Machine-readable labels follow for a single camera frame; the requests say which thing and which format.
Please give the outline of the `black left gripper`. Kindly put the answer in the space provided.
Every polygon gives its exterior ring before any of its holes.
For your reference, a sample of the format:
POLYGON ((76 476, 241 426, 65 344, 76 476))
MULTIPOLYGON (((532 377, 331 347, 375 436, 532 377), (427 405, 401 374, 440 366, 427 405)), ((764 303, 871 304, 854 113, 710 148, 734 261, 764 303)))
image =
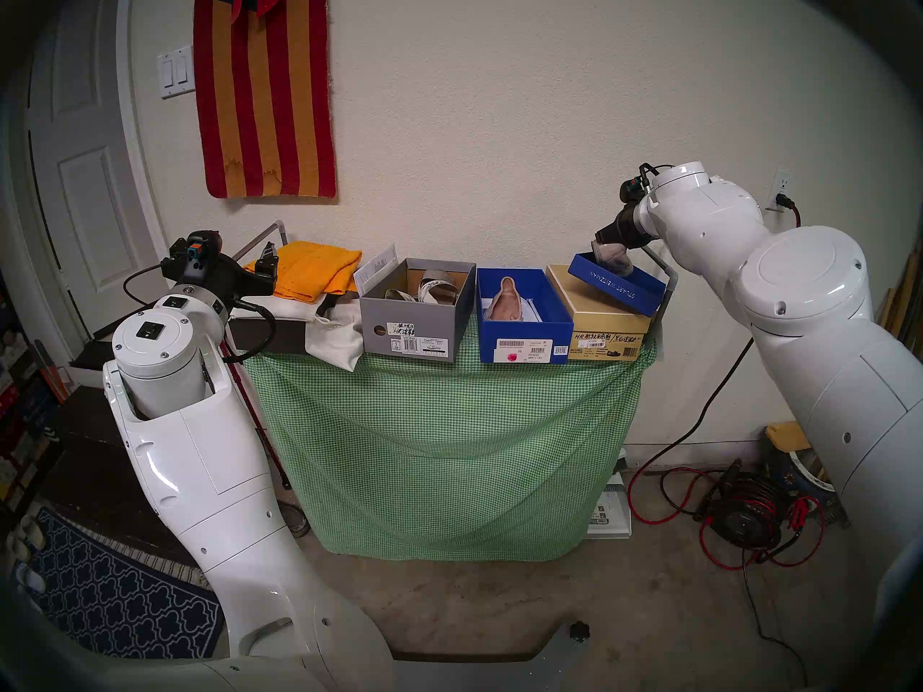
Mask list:
POLYGON ((196 269, 186 256, 165 257, 163 275, 175 286, 171 295, 204 296, 207 306, 220 302, 220 315, 227 315, 247 297, 272 296, 278 278, 279 257, 274 242, 266 242, 253 270, 247 270, 226 255, 196 269))

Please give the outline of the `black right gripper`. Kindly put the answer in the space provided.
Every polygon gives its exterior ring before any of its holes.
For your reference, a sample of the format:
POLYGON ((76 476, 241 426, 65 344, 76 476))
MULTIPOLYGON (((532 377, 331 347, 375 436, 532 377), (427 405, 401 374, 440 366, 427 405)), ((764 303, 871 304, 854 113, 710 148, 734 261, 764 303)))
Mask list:
POLYGON ((653 236, 636 224, 635 214, 640 201, 627 203, 609 225, 595 234, 595 242, 600 245, 623 245, 628 250, 646 247, 653 236))

